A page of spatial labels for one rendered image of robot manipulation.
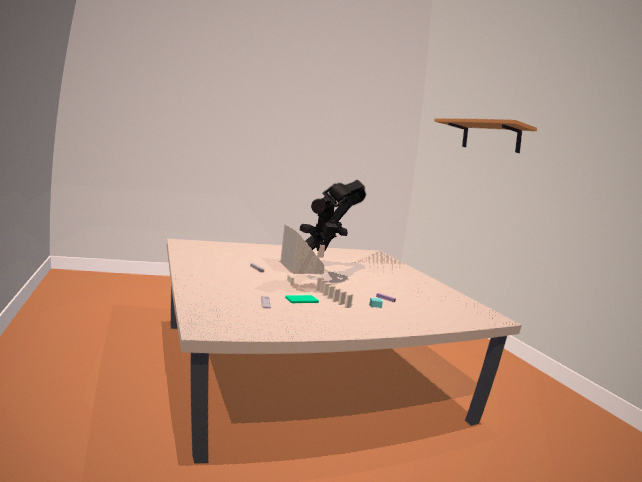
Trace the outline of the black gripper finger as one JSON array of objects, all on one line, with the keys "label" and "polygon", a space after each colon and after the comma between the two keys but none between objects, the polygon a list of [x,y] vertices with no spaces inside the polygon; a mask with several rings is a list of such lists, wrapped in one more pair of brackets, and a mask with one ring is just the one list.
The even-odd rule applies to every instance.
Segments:
[{"label": "black gripper finger", "polygon": [[312,236],[313,236],[314,241],[315,241],[316,249],[317,249],[317,251],[319,251],[319,247],[320,247],[320,238],[321,238],[321,236],[322,236],[322,235],[317,235],[317,234],[313,234],[313,233],[312,233]]},{"label": "black gripper finger", "polygon": [[326,249],[327,249],[327,247],[328,247],[329,243],[331,242],[331,240],[332,240],[334,237],[337,237],[337,236],[336,236],[336,235],[329,235],[329,234],[326,234],[326,233],[325,233],[325,236],[324,236],[325,251],[326,251]]}]

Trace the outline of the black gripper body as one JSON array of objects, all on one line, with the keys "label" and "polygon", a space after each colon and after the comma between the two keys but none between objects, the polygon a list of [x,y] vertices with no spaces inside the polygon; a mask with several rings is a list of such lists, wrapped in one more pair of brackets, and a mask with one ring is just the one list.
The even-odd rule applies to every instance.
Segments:
[{"label": "black gripper body", "polygon": [[[323,216],[326,216],[326,219],[330,219],[331,217],[334,217],[333,215],[334,215],[334,213],[333,214],[331,214],[331,213],[318,214],[317,216],[319,216],[319,217],[318,217],[318,224],[316,224],[317,227],[314,227],[314,226],[312,226],[310,224],[301,224],[300,225],[300,231],[302,231],[304,233],[311,233],[311,234],[313,233],[313,234],[320,235],[320,232],[324,232],[324,230],[322,228],[319,228],[320,220],[322,219]],[[347,231],[346,228],[342,227],[341,231],[336,231],[336,233],[339,233],[341,236],[347,236],[348,231]],[[336,233],[335,234],[330,234],[329,233],[329,235],[336,235]]]}]

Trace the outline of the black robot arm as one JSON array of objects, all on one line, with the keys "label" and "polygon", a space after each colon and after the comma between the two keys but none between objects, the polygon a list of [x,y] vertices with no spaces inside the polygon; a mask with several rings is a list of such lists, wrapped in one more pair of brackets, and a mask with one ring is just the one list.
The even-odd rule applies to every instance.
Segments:
[{"label": "black robot arm", "polygon": [[[347,185],[337,183],[322,192],[324,195],[323,198],[313,200],[311,209],[314,213],[334,213],[333,216],[335,217],[326,219],[326,216],[323,216],[320,220],[319,228],[324,230],[324,232],[320,232],[320,235],[322,235],[320,238],[320,245],[324,245],[323,241],[325,233],[335,234],[336,231],[341,231],[342,223],[338,221],[352,205],[356,205],[365,199],[366,194],[364,189],[364,185],[359,180],[355,180],[355,182]],[[334,211],[335,207],[338,208]],[[305,242],[312,250],[316,248],[312,234]]]}]

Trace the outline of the green flat domino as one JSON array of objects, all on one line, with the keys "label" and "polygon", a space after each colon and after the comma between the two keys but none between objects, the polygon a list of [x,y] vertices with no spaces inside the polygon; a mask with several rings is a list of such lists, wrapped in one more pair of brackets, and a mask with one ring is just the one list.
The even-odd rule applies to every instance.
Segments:
[{"label": "green flat domino", "polygon": [[312,295],[285,295],[290,303],[319,303],[319,300]]}]

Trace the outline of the teal rectangular block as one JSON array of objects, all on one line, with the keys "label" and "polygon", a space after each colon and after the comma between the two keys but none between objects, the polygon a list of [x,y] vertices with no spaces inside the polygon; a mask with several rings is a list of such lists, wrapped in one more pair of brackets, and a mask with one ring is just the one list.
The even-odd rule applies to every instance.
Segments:
[{"label": "teal rectangular block", "polygon": [[383,307],[383,303],[384,302],[383,302],[383,300],[381,298],[371,298],[370,297],[369,305],[370,305],[371,308],[377,308],[377,307],[382,308]]}]

